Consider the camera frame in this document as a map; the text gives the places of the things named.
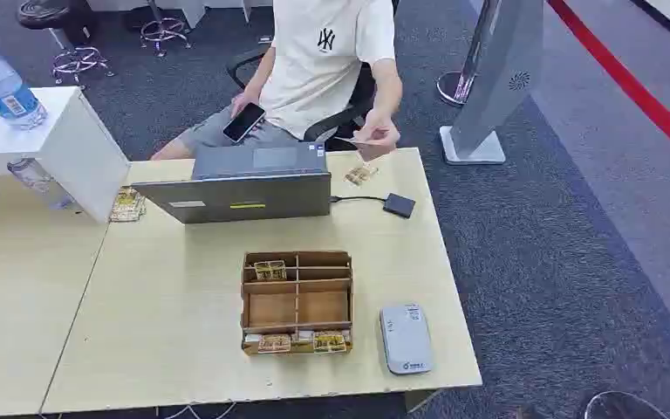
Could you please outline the person's left hand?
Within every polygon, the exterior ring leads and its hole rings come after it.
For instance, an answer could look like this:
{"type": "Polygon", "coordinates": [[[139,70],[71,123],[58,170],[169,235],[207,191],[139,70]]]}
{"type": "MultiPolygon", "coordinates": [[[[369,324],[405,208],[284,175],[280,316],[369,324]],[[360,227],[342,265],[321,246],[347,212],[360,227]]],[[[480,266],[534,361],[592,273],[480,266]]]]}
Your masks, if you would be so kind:
{"type": "Polygon", "coordinates": [[[399,139],[400,132],[391,114],[372,109],[366,115],[365,125],[353,132],[351,143],[364,161],[372,161],[394,151],[399,139]]]}

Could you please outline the person's right hand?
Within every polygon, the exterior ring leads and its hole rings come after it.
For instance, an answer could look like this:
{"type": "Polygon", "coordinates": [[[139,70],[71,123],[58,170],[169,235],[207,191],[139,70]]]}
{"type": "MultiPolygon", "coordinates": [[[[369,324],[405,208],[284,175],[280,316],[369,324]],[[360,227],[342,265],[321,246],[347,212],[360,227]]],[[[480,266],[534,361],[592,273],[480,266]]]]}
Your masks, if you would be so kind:
{"type": "Polygon", "coordinates": [[[231,101],[230,118],[234,119],[248,104],[259,104],[260,90],[245,90],[231,101]]]}

